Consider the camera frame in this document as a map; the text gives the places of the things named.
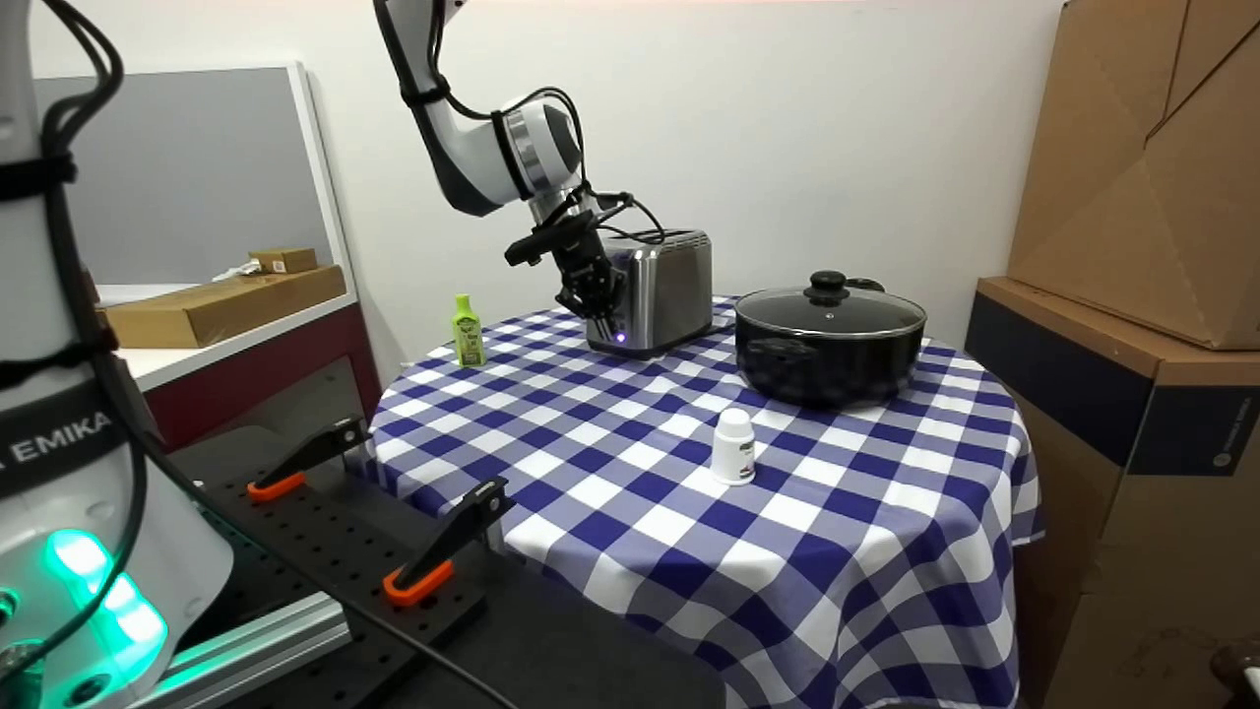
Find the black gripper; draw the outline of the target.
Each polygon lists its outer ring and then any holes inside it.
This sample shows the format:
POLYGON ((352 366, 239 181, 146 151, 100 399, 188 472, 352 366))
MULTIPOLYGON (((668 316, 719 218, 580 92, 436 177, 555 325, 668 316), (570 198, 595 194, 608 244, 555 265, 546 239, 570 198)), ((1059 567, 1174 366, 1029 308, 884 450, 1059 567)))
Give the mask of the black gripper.
POLYGON ((553 258, 559 267, 559 302, 592 316, 588 330, 617 333, 617 281, 600 239, 603 208, 595 198, 570 198, 537 208, 537 229, 504 249, 509 265, 553 258))

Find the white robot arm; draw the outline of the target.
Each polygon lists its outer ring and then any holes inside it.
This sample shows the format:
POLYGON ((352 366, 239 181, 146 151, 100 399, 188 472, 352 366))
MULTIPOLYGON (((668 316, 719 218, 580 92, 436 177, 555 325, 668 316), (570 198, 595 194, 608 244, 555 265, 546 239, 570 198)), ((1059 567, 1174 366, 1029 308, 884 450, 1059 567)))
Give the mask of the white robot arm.
POLYGON ((466 0, 372 4, 443 198, 466 218, 487 218, 511 200, 529 203, 537 223, 504 249, 504 258, 553 258, 559 267, 555 298, 588 321, 608 321, 617 277, 600 239, 600 198, 570 94, 537 85, 504 111, 473 111, 443 76, 446 22, 466 0))

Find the second white robot arm base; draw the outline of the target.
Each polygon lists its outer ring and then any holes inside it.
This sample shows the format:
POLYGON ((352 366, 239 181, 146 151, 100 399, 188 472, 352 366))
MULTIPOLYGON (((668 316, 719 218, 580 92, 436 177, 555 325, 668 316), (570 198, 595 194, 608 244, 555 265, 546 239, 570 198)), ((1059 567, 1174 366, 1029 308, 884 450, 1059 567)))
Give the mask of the second white robot arm base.
POLYGON ((118 85, 124 56, 67 0, 0 0, 5 709, 143 709, 234 576, 72 233, 72 143, 118 85))

